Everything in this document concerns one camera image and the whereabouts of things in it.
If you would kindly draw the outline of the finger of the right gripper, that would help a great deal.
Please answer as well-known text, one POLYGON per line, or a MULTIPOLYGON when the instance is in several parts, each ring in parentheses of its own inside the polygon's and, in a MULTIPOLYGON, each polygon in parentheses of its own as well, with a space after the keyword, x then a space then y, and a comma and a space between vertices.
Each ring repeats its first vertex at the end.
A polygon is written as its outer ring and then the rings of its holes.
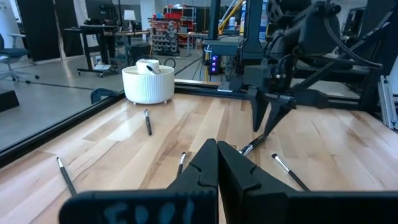
POLYGON ((248 90, 248 100, 252 108, 252 129, 257 132, 264 118, 269 101, 263 92, 258 89, 248 90))
POLYGON ((271 112, 269 113, 269 117, 264 128, 264 135, 268 136, 277 124, 293 109, 295 109, 294 98, 278 98, 273 100, 271 102, 271 112))

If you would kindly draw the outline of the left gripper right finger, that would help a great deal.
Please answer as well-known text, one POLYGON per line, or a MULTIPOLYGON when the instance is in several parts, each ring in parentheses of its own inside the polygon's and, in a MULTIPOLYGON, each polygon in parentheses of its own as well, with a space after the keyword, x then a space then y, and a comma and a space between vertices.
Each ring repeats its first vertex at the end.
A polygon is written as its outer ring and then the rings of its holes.
POLYGON ((224 141, 219 186, 232 224, 398 224, 398 192, 298 191, 224 141))

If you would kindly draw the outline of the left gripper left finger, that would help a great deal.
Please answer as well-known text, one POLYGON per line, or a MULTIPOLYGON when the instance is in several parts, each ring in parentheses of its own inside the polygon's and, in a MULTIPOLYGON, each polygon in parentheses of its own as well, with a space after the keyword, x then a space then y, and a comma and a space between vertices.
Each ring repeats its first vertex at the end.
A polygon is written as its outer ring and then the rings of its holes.
POLYGON ((68 199, 59 224, 215 224, 218 144, 207 139, 164 189, 87 191, 68 199))

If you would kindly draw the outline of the grey cart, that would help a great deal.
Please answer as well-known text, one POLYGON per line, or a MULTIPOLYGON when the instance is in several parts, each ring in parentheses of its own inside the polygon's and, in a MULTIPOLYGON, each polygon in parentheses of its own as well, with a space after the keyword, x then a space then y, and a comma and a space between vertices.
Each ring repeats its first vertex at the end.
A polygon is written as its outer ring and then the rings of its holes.
POLYGON ((217 56, 235 56, 243 41, 242 36, 227 36, 217 40, 204 39, 205 51, 217 56))

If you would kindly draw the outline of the black box purple lights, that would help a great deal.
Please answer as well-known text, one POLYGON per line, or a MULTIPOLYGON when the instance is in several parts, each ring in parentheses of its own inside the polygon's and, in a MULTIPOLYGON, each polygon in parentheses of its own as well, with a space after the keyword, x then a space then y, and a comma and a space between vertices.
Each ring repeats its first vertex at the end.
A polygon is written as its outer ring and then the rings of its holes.
POLYGON ((220 69, 220 60, 217 55, 212 55, 209 72, 212 75, 216 75, 218 74, 219 69, 220 69))

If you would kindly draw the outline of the yellow pole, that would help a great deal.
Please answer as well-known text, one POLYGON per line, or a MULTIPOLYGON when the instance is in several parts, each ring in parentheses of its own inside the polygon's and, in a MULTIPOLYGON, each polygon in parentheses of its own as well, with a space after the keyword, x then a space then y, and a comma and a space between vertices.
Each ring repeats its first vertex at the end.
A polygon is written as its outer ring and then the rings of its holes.
POLYGON ((229 19, 236 14, 236 12, 241 8, 244 0, 233 0, 232 3, 229 5, 229 8, 225 12, 224 16, 222 17, 221 21, 218 24, 218 34, 222 34, 225 25, 229 21, 229 19))

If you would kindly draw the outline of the black pole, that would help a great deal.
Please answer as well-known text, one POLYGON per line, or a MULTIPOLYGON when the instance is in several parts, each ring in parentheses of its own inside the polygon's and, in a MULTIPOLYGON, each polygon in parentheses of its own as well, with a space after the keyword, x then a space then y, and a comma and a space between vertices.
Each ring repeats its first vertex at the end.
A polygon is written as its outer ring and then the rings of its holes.
POLYGON ((210 23, 208 29, 208 39, 216 40, 218 38, 218 23, 220 15, 221 0, 211 0, 210 23))

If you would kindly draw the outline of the white ribbed brush organizer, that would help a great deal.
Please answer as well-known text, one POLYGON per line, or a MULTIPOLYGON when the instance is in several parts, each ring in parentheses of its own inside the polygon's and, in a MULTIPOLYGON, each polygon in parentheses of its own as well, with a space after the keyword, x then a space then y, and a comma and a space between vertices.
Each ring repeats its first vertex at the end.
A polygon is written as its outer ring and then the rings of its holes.
POLYGON ((174 95, 175 69, 158 60, 140 59, 135 66, 122 69, 122 77, 125 96, 134 104, 166 103, 174 95), (162 73, 153 74, 147 65, 159 67, 162 73))

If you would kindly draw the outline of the silver aluminium extrusion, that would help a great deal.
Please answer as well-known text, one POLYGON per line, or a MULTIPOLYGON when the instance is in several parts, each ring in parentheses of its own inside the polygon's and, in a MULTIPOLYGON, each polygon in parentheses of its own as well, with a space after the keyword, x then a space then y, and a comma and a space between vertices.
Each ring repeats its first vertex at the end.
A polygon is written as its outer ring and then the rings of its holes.
POLYGON ((379 92, 382 122, 389 129, 395 129, 398 131, 398 115, 388 76, 380 76, 377 89, 379 92))

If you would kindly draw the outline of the red parts bin rack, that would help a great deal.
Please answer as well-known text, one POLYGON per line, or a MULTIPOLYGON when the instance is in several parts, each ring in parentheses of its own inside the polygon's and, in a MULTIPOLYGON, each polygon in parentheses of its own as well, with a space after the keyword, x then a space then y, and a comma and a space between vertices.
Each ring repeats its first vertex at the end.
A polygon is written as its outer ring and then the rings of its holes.
POLYGON ((149 18, 152 53, 156 55, 179 56, 181 48, 191 56, 191 33, 195 31, 195 13, 184 16, 183 11, 154 14, 149 18))

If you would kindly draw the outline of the black computer tower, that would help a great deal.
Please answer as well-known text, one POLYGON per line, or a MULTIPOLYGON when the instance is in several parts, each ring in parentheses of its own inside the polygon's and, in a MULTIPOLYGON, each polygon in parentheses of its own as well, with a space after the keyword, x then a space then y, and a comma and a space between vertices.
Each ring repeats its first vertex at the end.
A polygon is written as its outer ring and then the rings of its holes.
POLYGON ((128 45, 127 52, 131 65, 135 65, 143 56, 149 55, 150 48, 151 44, 148 42, 133 42, 131 45, 128 45))

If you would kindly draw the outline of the black clamp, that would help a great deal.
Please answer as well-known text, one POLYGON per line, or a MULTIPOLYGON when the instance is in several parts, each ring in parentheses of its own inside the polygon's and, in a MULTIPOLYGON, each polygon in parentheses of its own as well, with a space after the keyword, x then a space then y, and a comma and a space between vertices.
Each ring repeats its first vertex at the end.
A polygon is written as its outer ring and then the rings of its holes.
POLYGON ((106 88, 96 88, 90 93, 90 101, 91 104, 95 104, 97 102, 100 102, 103 97, 115 97, 118 96, 119 92, 106 89, 106 88))

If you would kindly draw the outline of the white shade table lamp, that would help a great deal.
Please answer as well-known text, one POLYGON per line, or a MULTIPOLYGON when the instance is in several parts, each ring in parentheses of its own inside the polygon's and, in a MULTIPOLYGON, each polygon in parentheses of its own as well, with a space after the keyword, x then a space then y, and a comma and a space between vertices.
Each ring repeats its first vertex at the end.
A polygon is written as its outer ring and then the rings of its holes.
POLYGON ((124 20, 128 21, 128 31, 129 32, 134 32, 135 31, 135 26, 136 26, 136 15, 134 10, 126 9, 124 11, 124 20))

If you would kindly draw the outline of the black desk on casters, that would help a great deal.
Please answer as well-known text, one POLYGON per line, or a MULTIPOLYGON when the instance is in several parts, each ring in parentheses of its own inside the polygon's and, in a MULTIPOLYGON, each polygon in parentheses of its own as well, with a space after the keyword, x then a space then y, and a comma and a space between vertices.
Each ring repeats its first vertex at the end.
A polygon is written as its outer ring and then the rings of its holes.
POLYGON ((131 47, 132 38, 136 36, 144 36, 149 35, 149 31, 138 31, 138 32, 129 32, 129 31, 117 31, 115 26, 101 26, 101 25, 83 25, 79 27, 72 27, 65 29, 67 32, 79 33, 82 35, 83 39, 83 50, 85 53, 86 63, 88 68, 78 68, 77 72, 80 76, 82 72, 86 73, 96 73, 100 78, 103 78, 106 74, 115 75, 118 72, 115 69, 114 65, 111 65, 111 61, 120 62, 123 65, 129 66, 132 63, 132 57, 129 55, 129 48, 131 47), (101 37, 100 40, 100 52, 105 54, 104 57, 104 68, 95 69, 93 63, 91 61, 91 54, 88 46, 87 35, 99 35, 101 37), (108 55, 108 45, 104 40, 105 37, 112 37, 115 39, 116 37, 123 38, 123 46, 124 46, 124 55, 122 58, 112 58, 108 55))

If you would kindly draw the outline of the black aluminium table frame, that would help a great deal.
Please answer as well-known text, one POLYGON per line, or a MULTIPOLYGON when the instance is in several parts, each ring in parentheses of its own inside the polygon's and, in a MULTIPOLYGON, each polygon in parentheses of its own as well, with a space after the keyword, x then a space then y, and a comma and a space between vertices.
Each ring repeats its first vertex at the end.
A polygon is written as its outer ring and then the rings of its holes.
MULTIPOLYGON (((366 34, 357 44, 352 46, 353 52, 362 53, 372 47, 372 58, 383 63, 381 70, 371 70, 367 75, 363 85, 363 92, 360 98, 347 98, 342 96, 328 95, 328 107, 342 110, 366 111, 369 114, 381 113, 379 104, 378 82, 380 76, 389 76, 393 65, 398 56, 398 4, 384 16, 379 25, 371 32, 366 34)), ((339 78, 335 74, 337 64, 330 62, 316 72, 306 70, 304 81, 293 86, 293 88, 308 88, 316 82, 346 82, 346 78, 339 78)), ((215 85, 195 84, 176 82, 174 92, 186 95, 212 96, 218 98, 230 98, 238 100, 248 100, 248 88, 225 92, 218 91, 215 85)), ((281 94, 264 93, 271 105, 273 100, 278 98, 287 99, 292 96, 281 94)), ((39 131, 7 148, 0 150, 0 168, 10 164, 16 159, 26 155, 39 146, 51 141, 56 136, 68 131, 76 125, 84 122, 100 111, 105 110, 116 102, 126 98, 124 91, 120 91, 118 96, 108 97, 101 100, 89 108, 84 109, 63 121, 56 123, 42 131, 39 131)))

